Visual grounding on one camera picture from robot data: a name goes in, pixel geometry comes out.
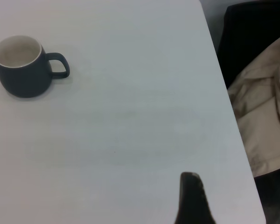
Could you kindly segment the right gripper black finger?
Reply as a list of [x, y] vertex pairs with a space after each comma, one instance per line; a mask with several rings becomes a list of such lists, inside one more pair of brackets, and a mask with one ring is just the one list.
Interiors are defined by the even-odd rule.
[[197, 173], [180, 176], [179, 208], [176, 224], [214, 224], [203, 182]]

